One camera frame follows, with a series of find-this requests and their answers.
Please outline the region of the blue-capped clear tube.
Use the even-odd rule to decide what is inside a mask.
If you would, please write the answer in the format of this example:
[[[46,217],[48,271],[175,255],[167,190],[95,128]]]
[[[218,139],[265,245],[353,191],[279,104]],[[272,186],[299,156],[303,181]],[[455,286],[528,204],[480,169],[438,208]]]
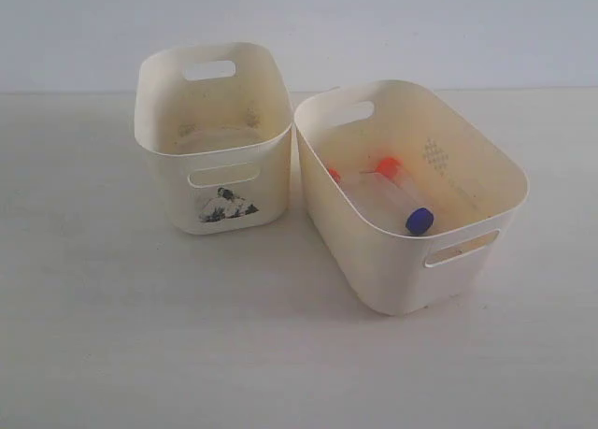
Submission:
[[[424,236],[434,224],[431,200],[419,189],[424,202],[414,204],[407,197],[394,189],[393,185],[375,171],[364,171],[376,176],[377,196],[383,200],[392,216],[398,219],[399,229],[410,236]]]

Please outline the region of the orange-capped clear tube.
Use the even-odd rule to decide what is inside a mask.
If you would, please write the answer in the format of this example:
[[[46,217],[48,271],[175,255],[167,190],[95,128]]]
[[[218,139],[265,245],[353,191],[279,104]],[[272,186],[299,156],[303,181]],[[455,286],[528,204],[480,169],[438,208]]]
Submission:
[[[382,158],[377,163],[375,172],[390,182],[394,189],[405,195],[410,202],[419,205],[424,202],[420,197],[415,181],[399,159],[393,157]]]

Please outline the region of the cream plastic storage bin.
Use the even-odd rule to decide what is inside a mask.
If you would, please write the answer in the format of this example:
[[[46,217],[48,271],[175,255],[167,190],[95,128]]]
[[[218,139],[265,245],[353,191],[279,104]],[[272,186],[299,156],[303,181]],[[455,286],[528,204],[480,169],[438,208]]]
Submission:
[[[288,207],[292,105],[268,49],[162,50],[139,67],[134,136],[181,231],[270,223]]]

